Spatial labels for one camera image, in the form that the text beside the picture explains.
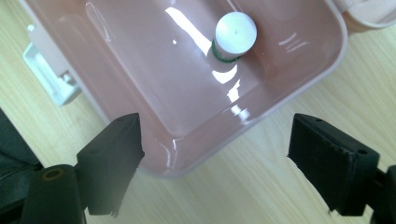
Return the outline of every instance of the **pink tray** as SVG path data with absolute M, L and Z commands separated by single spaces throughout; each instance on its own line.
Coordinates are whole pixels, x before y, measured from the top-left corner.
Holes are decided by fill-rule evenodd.
M 142 167 L 158 176 L 186 174 L 328 75 L 347 45 L 341 13 L 325 0 L 24 4 L 106 122 L 140 113 Z M 258 39 L 240 60 L 221 63 L 210 45 L 234 10 L 255 21 Z

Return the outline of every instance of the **green ring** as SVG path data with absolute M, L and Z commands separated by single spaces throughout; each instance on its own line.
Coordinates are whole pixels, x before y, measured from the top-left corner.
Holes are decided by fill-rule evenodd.
M 221 61 L 222 63 L 233 63 L 233 62 L 235 62 L 236 60 L 238 60 L 241 57 L 241 56 L 239 56 L 239 57 L 236 57 L 236 58 L 231 59 L 231 60 L 224 60 L 224 59 L 220 58 L 220 55 L 219 55 L 219 53 L 218 53 L 218 51 L 216 50 L 216 47 L 215 47 L 215 40 L 212 41 L 212 52 L 213 52 L 213 55 L 215 55 L 215 57 L 219 61 Z

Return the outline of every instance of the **white bottle cap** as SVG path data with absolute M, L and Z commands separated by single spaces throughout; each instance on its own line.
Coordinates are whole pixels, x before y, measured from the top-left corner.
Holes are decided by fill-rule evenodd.
M 245 13 L 231 12 L 219 20 L 212 50 L 219 60 L 231 63 L 253 46 L 256 37 L 254 21 Z

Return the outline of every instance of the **wooden table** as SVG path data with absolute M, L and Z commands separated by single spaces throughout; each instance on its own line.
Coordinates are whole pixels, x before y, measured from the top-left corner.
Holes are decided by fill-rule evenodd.
M 58 107 L 22 61 L 30 20 L 0 0 L 0 106 L 45 166 L 75 164 L 105 126 L 87 98 Z M 178 179 L 137 172 L 120 215 L 89 223 L 369 223 L 329 213 L 289 160 L 294 113 L 329 121 L 396 163 L 396 27 L 349 38 L 341 65 L 317 85 Z

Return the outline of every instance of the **wood grain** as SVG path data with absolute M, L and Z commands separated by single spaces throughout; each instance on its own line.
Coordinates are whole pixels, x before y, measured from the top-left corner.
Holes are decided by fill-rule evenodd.
M 15 0 L 0 0 L 0 106 L 45 166 L 76 163 L 76 153 L 104 123 L 84 95 L 57 107 L 21 56 L 29 18 Z M 287 157 L 292 116 L 329 121 L 396 163 L 396 27 L 353 35 L 340 66 L 317 85 L 178 179 L 138 172 L 120 215 L 89 223 L 369 223 L 328 213 Z

